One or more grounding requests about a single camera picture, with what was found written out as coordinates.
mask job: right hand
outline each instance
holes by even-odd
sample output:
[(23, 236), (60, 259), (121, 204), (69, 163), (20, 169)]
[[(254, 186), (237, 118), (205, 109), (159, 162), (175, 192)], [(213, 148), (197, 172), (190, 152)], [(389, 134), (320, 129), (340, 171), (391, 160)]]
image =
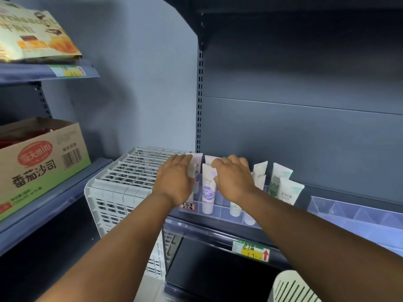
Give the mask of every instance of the right hand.
[(214, 181), (218, 190), (233, 203), (240, 205), (239, 202), (242, 202), (244, 196), (256, 189), (245, 158), (231, 155), (228, 158), (215, 159), (211, 167), (217, 169)]

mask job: barcode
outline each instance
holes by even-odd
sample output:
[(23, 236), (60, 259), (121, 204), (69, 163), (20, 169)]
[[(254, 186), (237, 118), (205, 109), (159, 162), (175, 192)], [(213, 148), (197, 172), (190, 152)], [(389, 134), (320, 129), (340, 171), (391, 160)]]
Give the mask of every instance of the barcode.
[(77, 164), (82, 160), (80, 150), (78, 148), (69, 151), (67, 154), (62, 155), (63, 163), (66, 168)]

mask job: acrylic display organizer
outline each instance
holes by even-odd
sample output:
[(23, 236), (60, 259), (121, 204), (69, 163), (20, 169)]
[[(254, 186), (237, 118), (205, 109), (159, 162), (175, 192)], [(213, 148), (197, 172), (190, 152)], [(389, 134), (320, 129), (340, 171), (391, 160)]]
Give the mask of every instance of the acrylic display organizer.
[[(243, 221), (243, 216), (245, 214), (245, 211), (241, 211), (241, 215), (238, 217), (234, 217), (229, 213), (230, 209), (230, 202), (225, 199), (221, 193), (217, 190), (216, 191), (216, 196), (214, 198), (214, 205), (213, 205), (213, 212), (211, 214), (205, 214), (203, 213), (203, 202), (202, 202), (202, 180), (200, 178), (200, 186), (199, 186), (199, 191), (197, 194), (195, 194), (193, 205), (195, 207), (194, 210), (189, 210), (187, 208), (181, 208), (179, 207), (180, 212), (185, 212), (185, 213), (191, 213), (191, 214), (197, 214), (197, 215), (202, 215), (202, 216), (207, 216), (210, 218), (215, 218), (219, 220), (224, 220), (224, 221), (229, 221), (230, 223), (237, 223), (240, 225), (245, 225), (247, 227), (253, 227), (253, 228), (258, 228), (261, 229), (261, 227), (258, 225), (256, 222), (254, 225), (248, 225)], [(264, 191), (268, 191), (268, 186), (264, 187)]]
[(403, 214), (312, 197), (308, 212), (403, 256)]

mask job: handwritten label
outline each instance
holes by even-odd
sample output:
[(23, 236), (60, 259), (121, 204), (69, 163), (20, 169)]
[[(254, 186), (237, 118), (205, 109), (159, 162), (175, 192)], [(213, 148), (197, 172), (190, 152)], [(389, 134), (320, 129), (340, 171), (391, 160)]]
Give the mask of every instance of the handwritten label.
[(87, 74), (79, 65), (49, 65), (57, 77), (82, 77)]
[(242, 240), (233, 241), (232, 252), (253, 258), (255, 260), (261, 260), (262, 262), (266, 263), (269, 261), (269, 249)]
[(185, 208), (187, 210), (196, 210), (196, 204), (195, 203), (183, 203), (179, 206), (180, 208)]

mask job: left hand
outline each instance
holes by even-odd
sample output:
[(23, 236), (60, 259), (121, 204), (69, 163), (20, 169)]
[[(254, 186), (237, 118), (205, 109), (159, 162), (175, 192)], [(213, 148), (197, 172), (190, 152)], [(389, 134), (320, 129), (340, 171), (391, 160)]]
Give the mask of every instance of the left hand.
[(174, 207), (184, 203), (192, 193), (194, 178), (187, 176), (187, 169), (192, 155), (177, 154), (160, 166), (152, 189), (153, 193), (162, 193), (169, 197)]

